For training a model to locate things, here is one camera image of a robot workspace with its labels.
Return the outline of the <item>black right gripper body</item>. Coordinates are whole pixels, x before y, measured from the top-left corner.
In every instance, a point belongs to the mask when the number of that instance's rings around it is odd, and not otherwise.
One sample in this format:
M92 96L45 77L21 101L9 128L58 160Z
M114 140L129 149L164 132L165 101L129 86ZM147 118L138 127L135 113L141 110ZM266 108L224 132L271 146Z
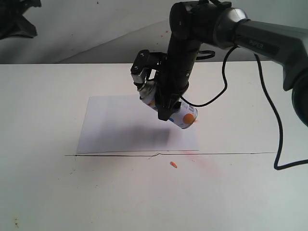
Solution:
M187 90L200 46L201 42L195 39L170 37L165 66L158 78L159 95L164 99L179 99Z

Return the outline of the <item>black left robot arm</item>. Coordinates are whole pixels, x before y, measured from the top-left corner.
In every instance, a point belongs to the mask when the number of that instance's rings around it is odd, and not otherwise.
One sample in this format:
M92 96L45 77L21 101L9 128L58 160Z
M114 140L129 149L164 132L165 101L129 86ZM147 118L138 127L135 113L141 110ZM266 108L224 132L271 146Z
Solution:
M1 0L0 1L0 39L36 37L36 27L24 13L31 7L41 7L40 0Z

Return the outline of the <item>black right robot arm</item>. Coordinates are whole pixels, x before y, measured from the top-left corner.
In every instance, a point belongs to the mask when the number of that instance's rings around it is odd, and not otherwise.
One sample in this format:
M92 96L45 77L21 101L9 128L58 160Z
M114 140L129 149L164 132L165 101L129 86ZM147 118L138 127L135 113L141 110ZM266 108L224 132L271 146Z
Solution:
M156 94L158 118L168 120L179 108L179 98L201 44L221 49L238 46L263 55L283 67L283 89L292 91L299 119L308 122L308 31L257 22L230 2L200 0L175 3L170 11L171 37Z

